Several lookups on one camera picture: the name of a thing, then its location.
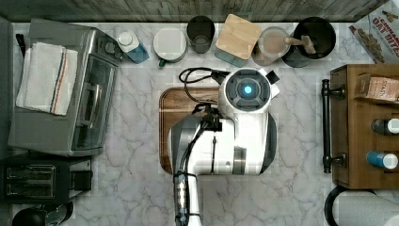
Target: blue bottle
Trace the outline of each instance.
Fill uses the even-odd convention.
[[[392,153],[369,152],[367,162],[376,167],[392,170],[397,167],[398,158]]]
[[[138,40],[135,32],[128,30],[118,36],[118,45],[134,63],[141,63],[150,58],[144,45]]]

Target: marble countertop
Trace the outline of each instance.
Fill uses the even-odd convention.
[[[232,71],[236,67],[214,56],[215,40],[222,24],[216,24],[211,50],[196,54],[190,47],[184,59],[158,68],[152,38],[162,27],[185,31],[186,24],[85,24],[114,37],[123,29],[136,32],[150,59],[135,64],[124,59],[118,69],[106,128],[105,151],[93,156],[93,188],[75,201],[67,225],[122,226],[174,225],[172,176],[158,160],[159,108],[161,94],[181,87],[178,74],[190,67]],[[296,24],[259,24],[283,27],[291,33]],[[269,66],[280,78],[280,94],[271,105],[278,125],[278,151],[272,166],[258,177],[200,176],[203,225],[320,226],[324,201],[335,186],[331,174],[323,173],[321,81],[332,69],[347,63],[373,63],[347,28],[333,24],[337,43],[326,58],[293,69],[281,60]],[[27,35],[29,24],[14,24],[14,32]],[[14,43],[16,93],[23,58]],[[245,67],[261,68],[252,59]],[[217,83],[205,80],[195,86]],[[397,191],[385,191],[390,196]]]

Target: white towel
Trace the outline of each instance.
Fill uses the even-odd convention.
[[[66,115],[76,77],[77,52],[63,46],[35,43],[26,51],[16,105]]]

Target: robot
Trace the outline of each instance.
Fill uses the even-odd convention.
[[[269,113],[279,94],[276,74],[244,68],[212,71],[212,77],[220,85],[217,108],[202,103],[205,116],[187,115],[168,133],[177,226],[202,225],[197,176],[260,175],[276,153],[277,128]]]

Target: black cup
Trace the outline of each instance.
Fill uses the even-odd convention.
[[[302,68],[311,59],[326,57],[335,46],[336,35],[332,25],[325,19],[310,17],[301,21],[294,31],[294,38],[301,40],[302,36],[309,36],[313,42],[315,54],[308,54],[302,45],[292,45],[282,60],[293,68]]]
[[[196,16],[188,22],[187,36],[191,47],[199,54],[204,54],[211,48],[214,34],[214,22],[206,16]]]

